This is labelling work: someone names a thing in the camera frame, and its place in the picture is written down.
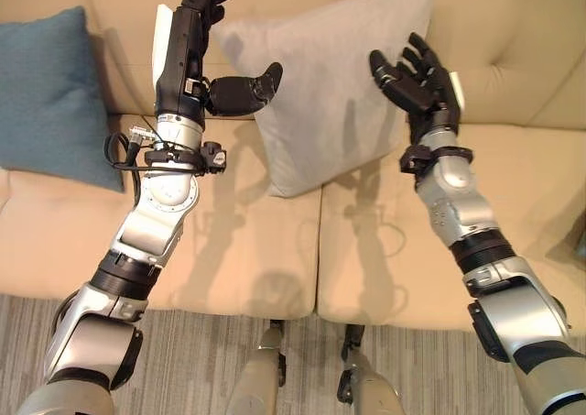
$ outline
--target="sofa seat cushion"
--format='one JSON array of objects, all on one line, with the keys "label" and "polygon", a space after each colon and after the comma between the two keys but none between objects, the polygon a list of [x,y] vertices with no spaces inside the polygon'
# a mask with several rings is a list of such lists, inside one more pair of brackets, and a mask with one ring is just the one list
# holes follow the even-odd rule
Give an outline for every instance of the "sofa seat cushion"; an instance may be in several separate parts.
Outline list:
[{"label": "sofa seat cushion", "polygon": [[[124,132],[142,125],[119,121]],[[262,141],[253,121],[214,119],[205,139],[228,150],[223,175],[198,179],[200,202],[149,297],[154,308],[296,319],[312,312],[320,191],[265,195]],[[64,298],[88,280],[132,208],[126,192],[0,170],[0,292]]]},{"label": "sofa seat cushion", "polygon": [[[586,330],[586,269],[574,253],[584,210],[586,132],[461,127],[479,189],[570,324]],[[461,272],[429,225],[398,150],[323,189],[318,314],[330,321],[471,330]]]}]

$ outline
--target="sofa backrest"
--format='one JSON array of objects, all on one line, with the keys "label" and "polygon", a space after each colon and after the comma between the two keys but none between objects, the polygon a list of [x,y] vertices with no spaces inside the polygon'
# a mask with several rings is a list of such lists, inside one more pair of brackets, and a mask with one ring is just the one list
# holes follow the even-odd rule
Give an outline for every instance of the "sofa backrest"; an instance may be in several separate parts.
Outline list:
[{"label": "sofa backrest", "polygon": [[[84,5],[111,113],[152,114],[157,4],[180,0],[0,0],[0,22]],[[337,0],[229,0],[226,19],[288,17]],[[435,0],[429,41],[458,71],[464,122],[586,129],[586,0]],[[211,43],[209,78],[232,74]]]}]

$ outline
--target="blue pillow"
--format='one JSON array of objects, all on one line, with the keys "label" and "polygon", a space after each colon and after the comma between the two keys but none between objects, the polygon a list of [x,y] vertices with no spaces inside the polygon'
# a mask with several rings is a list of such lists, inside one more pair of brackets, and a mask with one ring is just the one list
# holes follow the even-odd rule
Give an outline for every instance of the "blue pillow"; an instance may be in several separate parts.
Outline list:
[{"label": "blue pillow", "polygon": [[107,135],[83,8],[0,25],[0,167],[121,191]]}]

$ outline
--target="robot forearm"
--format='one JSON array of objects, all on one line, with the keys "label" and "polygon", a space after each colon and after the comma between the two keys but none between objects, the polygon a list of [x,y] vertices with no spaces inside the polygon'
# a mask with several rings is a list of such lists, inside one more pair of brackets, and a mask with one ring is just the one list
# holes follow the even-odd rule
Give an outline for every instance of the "robot forearm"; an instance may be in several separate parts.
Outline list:
[{"label": "robot forearm", "polygon": [[[433,155],[457,147],[456,136],[439,129],[420,145]],[[567,345],[565,311],[503,237],[468,159],[447,155],[430,162],[418,175],[417,192],[476,298],[469,312],[486,353],[511,363],[530,413],[554,413],[570,403],[584,410],[586,401],[578,401],[586,393],[586,359]]]},{"label": "robot forearm", "polygon": [[377,85],[408,112],[411,146],[401,170],[416,176],[416,191],[434,232],[450,249],[476,301],[469,306],[486,353],[511,363],[530,413],[586,412],[586,358],[568,345],[561,304],[501,233],[493,211],[477,191],[472,152],[459,147],[460,106],[450,75],[418,35],[403,56],[415,72],[371,54]]}]

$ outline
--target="sofa cushion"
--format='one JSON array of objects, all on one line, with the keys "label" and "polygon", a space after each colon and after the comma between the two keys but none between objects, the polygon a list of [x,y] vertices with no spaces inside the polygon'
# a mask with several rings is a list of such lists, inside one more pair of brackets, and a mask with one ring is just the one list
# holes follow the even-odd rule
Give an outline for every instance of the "sofa cushion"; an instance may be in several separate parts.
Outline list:
[{"label": "sofa cushion", "polygon": [[[505,237],[586,331],[586,271],[570,236],[584,209],[586,133],[461,127],[480,192]],[[318,314],[335,322],[471,330],[472,300],[451,252],[429,225],[402,151],[323,189]]]},{"label": "sofa cushion", "polygon": [[[144,123],[125,115],[111,124],[127,132]],[[295,200],[264,195],[266,158],[252,121],[211,120],[205,138],[228,150],[228,169],[198,179],[200,202],[151,292],[151,306],[275,319],[309,314],[320,191]],[[0,292],[67,296],[91,278],[132,204],[128,191],[0,170]]]},{"label": "sofa cushion", "polygon": [[376,90],[368,55],[381,49],[396,59],[412,31],[426,32],[430,9],[431,0],[341,0],[292,19],[212,28],[239,72],[283,65],[277,95],[255,114],[271,194],[314,189],[396,146],[402,117]]},{"label": "sofa cushion", "polygon": [[0,166],[120,191],[82,7],[0,25]]}]

